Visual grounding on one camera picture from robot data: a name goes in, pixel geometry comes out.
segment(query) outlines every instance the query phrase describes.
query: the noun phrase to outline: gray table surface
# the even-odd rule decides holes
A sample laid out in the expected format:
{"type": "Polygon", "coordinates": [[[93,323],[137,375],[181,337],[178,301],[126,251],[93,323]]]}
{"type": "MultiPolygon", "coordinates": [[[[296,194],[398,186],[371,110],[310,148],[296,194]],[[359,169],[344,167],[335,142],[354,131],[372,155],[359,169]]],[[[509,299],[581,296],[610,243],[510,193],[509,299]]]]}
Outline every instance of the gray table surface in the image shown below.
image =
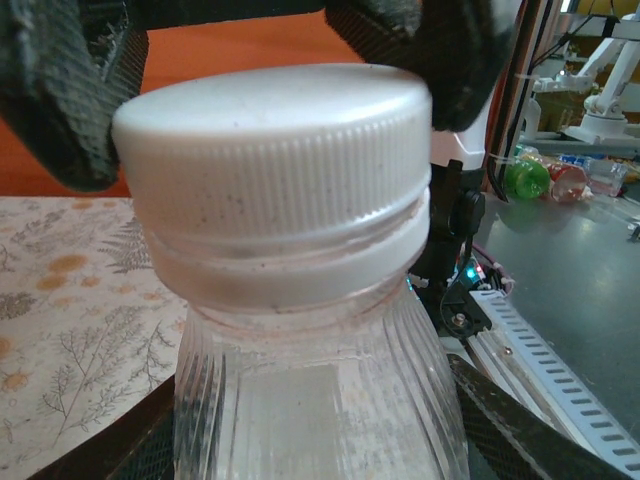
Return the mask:
{"type": "MultiPolygon", "coordinates": [[[[640,441],[640,243],[627,228],[638,215],[640,204],[607,197],[489,197],[475,241],[517,281],[515,308],[640,441]]],[[[473,478],[491,478],[475,457],[473,478]]]]}

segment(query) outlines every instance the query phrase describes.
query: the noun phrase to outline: green bottle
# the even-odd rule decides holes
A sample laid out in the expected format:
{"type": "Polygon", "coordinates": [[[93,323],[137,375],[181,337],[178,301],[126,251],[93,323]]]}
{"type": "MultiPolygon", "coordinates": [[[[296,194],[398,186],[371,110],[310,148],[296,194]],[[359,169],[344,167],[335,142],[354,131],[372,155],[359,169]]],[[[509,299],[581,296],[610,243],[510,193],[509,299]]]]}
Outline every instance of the green bottle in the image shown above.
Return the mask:
{"type": "Polygon", "coordinates": [[[549,191],[551,176],[549,171],[535,160],[516,158],[507,167],[505,185],[520,198],[537,198],[549,191]]]}

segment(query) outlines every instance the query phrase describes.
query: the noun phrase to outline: floral tablecloth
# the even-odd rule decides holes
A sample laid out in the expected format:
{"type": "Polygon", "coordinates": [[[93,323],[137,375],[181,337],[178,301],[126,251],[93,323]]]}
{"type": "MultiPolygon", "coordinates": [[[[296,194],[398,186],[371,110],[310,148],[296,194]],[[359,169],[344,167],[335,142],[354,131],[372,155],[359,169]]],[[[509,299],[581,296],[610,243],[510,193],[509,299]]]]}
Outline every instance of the floral tablecloth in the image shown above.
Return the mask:
{"type": "Polygon", "coordinates": [[[27,478],[168,378],[185,314],[130,200],[0,197],[0,478],[27,478]]]}

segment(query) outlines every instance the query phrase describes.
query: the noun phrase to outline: white bottle cap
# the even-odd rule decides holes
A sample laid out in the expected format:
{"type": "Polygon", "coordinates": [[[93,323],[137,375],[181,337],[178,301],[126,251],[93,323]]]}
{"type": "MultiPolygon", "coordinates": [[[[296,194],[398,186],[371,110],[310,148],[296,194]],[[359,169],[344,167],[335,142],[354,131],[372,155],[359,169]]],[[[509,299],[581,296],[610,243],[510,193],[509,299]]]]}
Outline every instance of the white bottle cap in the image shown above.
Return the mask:
{"type": "Polygon", "coordinates": [[[248,309],[334,300],[406,267],[429,229],[430,132],[419,77],[360,64],[190,81],[113,121],[160,279],[248,309]],[[344,253],[380,228],[393,233],[344,253]]]}

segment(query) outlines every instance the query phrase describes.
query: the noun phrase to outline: screw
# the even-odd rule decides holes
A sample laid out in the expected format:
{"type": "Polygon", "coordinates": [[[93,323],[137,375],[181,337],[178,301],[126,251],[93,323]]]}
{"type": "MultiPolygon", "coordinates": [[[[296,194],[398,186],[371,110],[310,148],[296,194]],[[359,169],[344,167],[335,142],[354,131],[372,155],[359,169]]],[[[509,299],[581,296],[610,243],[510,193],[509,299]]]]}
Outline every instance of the screw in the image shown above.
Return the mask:
{"type": "Polygon", "coordinates": [[[464,327],[465,323],[467,323],[467,317],[464,316],[464,313],[457,313],[456,315],[453,316],[453,318],[451,319],[451,322],[456,327],[464,327]]]}

